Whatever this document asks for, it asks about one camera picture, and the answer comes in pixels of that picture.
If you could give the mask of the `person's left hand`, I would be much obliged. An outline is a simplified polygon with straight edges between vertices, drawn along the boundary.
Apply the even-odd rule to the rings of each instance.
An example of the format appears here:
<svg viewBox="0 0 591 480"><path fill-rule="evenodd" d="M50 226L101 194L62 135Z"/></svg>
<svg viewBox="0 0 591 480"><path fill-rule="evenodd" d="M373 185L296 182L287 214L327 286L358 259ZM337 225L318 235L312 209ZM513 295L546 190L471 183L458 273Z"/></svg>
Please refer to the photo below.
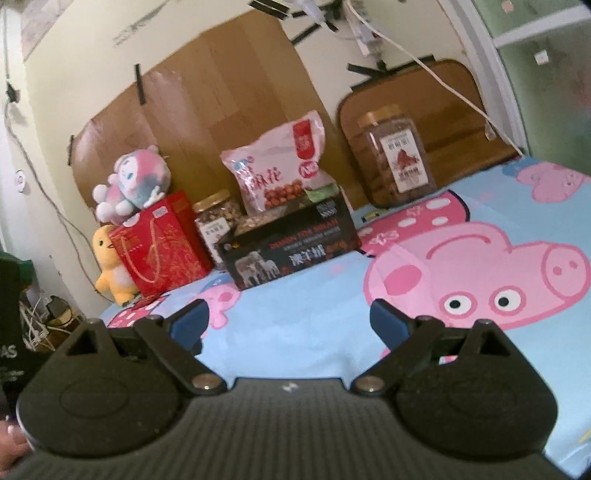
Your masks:
<svg viewBox="0 0 591 480"><path fill-rule="evenodd" d="M5 476L14 464L30 452L31 446L21 427L15 422L2 419L0 421L1 476Z"/></svg>

